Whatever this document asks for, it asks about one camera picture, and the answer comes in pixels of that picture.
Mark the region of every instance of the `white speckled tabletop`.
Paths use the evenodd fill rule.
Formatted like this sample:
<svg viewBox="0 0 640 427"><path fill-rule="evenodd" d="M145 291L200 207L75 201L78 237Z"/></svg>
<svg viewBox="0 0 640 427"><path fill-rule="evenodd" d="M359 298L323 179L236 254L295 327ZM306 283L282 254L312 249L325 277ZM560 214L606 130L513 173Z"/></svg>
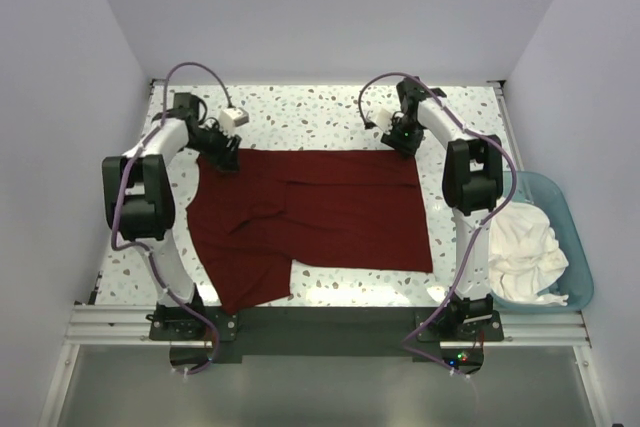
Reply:
<svg viewBox="0 0 640 427"><path fill-rule="evenodd" d="M241 148L262 150L382 150L380 131L365 131L355 102L361 86L230 86L235 105L244 107L250 123L241 127ZM505 127L492 87L443 87L446 102L468 125L497 134L507 151ZM217 116L226 105L217 86L171 86L171 92L192 92ZM377 103L398 106L395 87L373 86L365 94L365 112ZM162 86L151 97L144 132L151 117L162 109ZM186 206L198 186L197 153L180 152L168 166L176 201L174 234L187 272L208 305L219 304L187 228ZM287 306L434 306L427 288L449 285L455 267L455 227L451 210L442 198L441 182L445 150L426 132L416 154L433 255L433 274L347 268L312 267L293 262L288 298L267 305ZM96 304L154 305L156 292L140 254L134 250L113 252L107 248L101 262L102 279Z"/></svg>

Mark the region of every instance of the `white wall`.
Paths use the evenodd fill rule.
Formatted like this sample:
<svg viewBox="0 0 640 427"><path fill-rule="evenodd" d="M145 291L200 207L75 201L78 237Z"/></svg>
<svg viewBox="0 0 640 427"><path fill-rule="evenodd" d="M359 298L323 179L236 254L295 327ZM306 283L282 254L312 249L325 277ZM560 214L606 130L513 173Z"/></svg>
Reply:
<svg viewBox="0 0 640 427"><path fill-rule="evenodd" d="M640 425L640 0L554 0L506 85L528 170L555 179L595 277L585 312L618 422Z"/></svg>
<svg viewBox="0 0 640 427"><path fill-rule="evenodd" d="M0 0L0 423L36 424L146 79L106 0Z"/></svg>
<svg viewBox="0 0 640 427"><path fill-rule="evenodd" d="M198 59L227 80L504 79L551 0L109 0L145 72ZM186 75L193 81L195 70Z"/></svg>

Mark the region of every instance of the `white cloth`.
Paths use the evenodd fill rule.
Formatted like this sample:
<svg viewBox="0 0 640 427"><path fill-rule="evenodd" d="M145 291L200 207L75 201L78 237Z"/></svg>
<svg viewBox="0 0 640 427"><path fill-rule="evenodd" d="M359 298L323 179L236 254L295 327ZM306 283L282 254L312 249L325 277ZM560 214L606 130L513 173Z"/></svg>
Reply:
<svg viewBox="0 0 640 427"><path fill-rule="evenodd" d="M568 265L549 218L538 207L510 202L492 219L489 282L499 297L523 304L567 305L568 295L543 291Z"/></svg>

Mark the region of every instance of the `blue plastic basket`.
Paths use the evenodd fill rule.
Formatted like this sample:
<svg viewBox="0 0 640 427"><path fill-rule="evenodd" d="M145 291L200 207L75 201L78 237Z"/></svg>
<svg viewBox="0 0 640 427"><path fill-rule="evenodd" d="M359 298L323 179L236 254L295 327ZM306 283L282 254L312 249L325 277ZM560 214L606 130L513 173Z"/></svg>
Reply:
<svg viewBox="0 0 640 427"><path fill-rule="evenodd" d="M505 172L505 196L510 189L511 173ZM548 291L553 294L569 294L569 299L566 306L527 305L509 302L493 294L496 303L508 310L537 314L571 312L586 307L593 297L593 278L569 206L560 188L544 175L518 172L518 188L513 201L533 204L549 217L569 266Z"/></svg>

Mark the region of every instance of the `maroon cloth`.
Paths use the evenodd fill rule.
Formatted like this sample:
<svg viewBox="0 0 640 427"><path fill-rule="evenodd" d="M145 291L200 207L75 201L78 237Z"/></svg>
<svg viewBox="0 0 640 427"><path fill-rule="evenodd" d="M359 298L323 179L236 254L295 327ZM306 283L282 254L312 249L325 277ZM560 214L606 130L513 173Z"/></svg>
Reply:
<svg viewBox="0 0 640 427"><path fill-rule="evenodd" d="M393 151L240 150L240 172L198 158L193 245L229 313L290 295L292 259L431 272L420 179Z"/></svg>

